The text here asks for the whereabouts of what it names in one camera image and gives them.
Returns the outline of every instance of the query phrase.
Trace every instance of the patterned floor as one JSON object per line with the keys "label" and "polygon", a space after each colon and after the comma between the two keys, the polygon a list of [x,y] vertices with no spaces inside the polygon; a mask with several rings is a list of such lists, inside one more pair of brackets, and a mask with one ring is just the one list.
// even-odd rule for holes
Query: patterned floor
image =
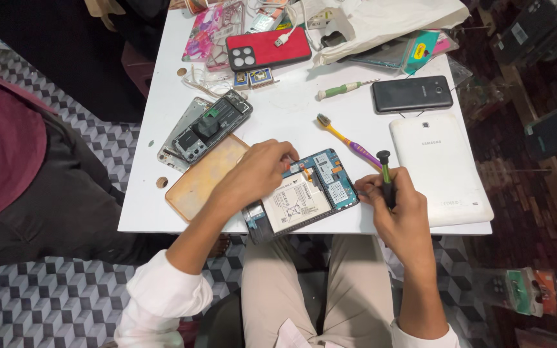
{"label": "patterned floor", "polygon": [[[12,51],[0,50],[0,77],[56,109],[104,163],[113,185],[126,192],[140,124],[100,121]],[[247,238],[230,238],[225,256],[208,259],[202,272],[212,286],[212,304],[241,285]],[[328,262],[331,240],[327,235],[290,237],[302,255],[315,251],[322,263]],[[462,347],[493,347],[484,306],[470,291],[471,269],[462,239],[443,237],[434,248],[445,312]],[[401,284],[402,265],[389,249],[383,250],[393,278]],[[63,257],[0,267],[0,347],[91,348],[112,341],[129,300],[125,284],[133,274],[132,266]],[[201,319],[208,308],[183,320]]]}

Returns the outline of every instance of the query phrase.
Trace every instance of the person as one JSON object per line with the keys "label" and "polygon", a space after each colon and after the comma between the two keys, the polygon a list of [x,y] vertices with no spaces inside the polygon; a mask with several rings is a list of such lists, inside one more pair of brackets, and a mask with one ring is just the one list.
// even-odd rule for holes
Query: person
{"label": "person", "polygon": [[[299,159],[289,142],[268,140],[252,146],[174,244],[137,269],[114,336],[120,347],[183,347],[179,318],[200,312],[212,301],[212,289],[200,274],[207,251],[231,216],[280,185],[289,158]],[[319,336],[306,312],[287,241],[248,243],[241,293],[247,347],[459,347],[437,291],[426,198],[414,189],[405,168],[390,173],[397,187],[392,211],[378,188],[380,176],[361,178],[355,188],[366,193],[360,200],[373,207],[379,236],[405,267],[398,319],[374,236],[334,236]]]}
{"label": "person", "polygon": [[54,113],[0,79],[0,266],[44,256],[143,265],[171,245],[173,235],[117,231],[124,194]]}

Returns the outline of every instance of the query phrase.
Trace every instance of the foot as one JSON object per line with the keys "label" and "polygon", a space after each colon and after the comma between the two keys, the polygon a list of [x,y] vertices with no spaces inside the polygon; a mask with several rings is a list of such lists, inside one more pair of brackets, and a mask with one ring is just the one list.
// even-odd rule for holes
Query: foot
{"label": "foot", "polygon": [[210,254],[207,257],[220,257],[225,256],[225,251],[229,247],[229,235],[226,233],[222,233],[219,238],[214,243],[212,250],[210,250]]}

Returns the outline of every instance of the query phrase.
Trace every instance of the red phone case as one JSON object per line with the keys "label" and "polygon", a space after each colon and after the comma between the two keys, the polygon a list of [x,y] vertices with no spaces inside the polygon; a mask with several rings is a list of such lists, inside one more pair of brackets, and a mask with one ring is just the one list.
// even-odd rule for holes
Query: red phone case
{"label": "red phone case", "polygon": [[302,27],[297,27],[291,33],[287,43],[279,47],[274,45],[279,36],[290,31],[291,29],[282,29],[229,36],[227,51],[231,70],[239,73],[311,59],[311,48]]}

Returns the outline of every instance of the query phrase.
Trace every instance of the white table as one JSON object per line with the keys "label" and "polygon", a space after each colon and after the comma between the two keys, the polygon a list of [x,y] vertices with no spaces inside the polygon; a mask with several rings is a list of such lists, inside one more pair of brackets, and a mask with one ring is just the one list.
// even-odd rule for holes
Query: white table
{"label": "white table", "polygon": [[[186,10],[169,11],[160,51],[154,68],[150,94],[139,141],[134,155],[132,171],[128,181],[126,200],[122,209],[118,230],[123,232],[182,232],[187,224],[166,203],[165,193],[182,174],[156,159],[160,146],[165,142],[180,116],[194,97],[213,100],[197,89],[193,89],[177,76],[181,67],[190,68],[190,63],[181,61],[182,52],[192,28],[193,17]],[[366,161],[339,141],[328,131],[317,125],[316,116],[323,113],[332,120],[332,125],[347,138],[352,139],[375,154],[379,150],[390,150],[390,167],[397,167],[389,123],[401,115],[376,115],[373,111],[370,86],[366,85],[344,95],[317,101],[320,89],[337,87],[343,83],[367,81],[377,77],[390,80],[393,77],[379,70],[350,63],[335,63],[311,70],[313,61],[273,69],[274,86],[247,91],[248,101],[254,111],[236,131],[235,135],[249,145],[267,139],[288,140],[300,155],[315,154],[332,147],[338,153],[350,178],[356,180],[377,171]],[[445,55],[438,56],[415,76],[444,75],[449,85],[453,78]],[[394,77],[405,79],[405,75]],[[467,133],[462,118],[457,94],[453,91],[454,106],[450,110],[424,113],[453,113],[462,126],[465,139]],[[414,117],[419,113],[404,113]],[[159,189],[156,181],[168,179],[166,188]],[[325,218],[297,230],[297,233],[376,233],[373,226],[372,209],[364,203],[339,214]],[[241,214],[231,218],[224,232],[246,233]],[[450,227],[432,228],[431,233],[444,235],[487,235],[491,234],[489,222]]]}

